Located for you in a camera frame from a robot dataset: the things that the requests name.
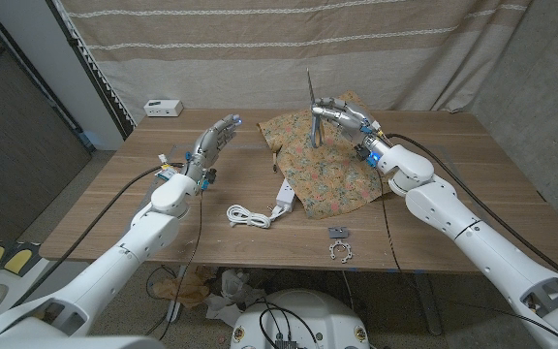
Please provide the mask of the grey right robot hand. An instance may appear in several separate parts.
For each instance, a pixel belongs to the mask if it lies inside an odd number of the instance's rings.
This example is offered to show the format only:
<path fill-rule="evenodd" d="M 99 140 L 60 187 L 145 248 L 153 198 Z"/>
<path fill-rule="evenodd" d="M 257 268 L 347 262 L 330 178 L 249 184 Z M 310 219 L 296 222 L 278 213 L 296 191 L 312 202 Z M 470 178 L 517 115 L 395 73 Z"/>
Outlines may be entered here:
<path fill-rule="evenodd" d="M 323 144 L 322 119 L 336 126 L 353 143 L 360 157 L 365 150 L 382 156 L 389 145 L 377 120 L 360 105 L 336 98 L 313 99 L 311 103 L 312 130 L 310 140 L 314 148 Z"/>

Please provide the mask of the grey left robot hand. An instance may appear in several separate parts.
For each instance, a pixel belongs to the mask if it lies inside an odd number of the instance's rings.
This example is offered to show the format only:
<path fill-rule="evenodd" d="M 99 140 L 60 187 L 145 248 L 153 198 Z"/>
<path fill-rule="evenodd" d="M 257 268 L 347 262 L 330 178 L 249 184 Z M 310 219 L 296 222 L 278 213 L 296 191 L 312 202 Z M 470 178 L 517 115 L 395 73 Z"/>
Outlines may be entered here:
<path fill-rule="evenodd" d="M 206 129 L 194 143 L 184 174 L 194 181 L 201 181 L 204 172 L 218 159 L 220 151 L 235 137 L 240 124 L 239 114 L 228 114 Z"/>

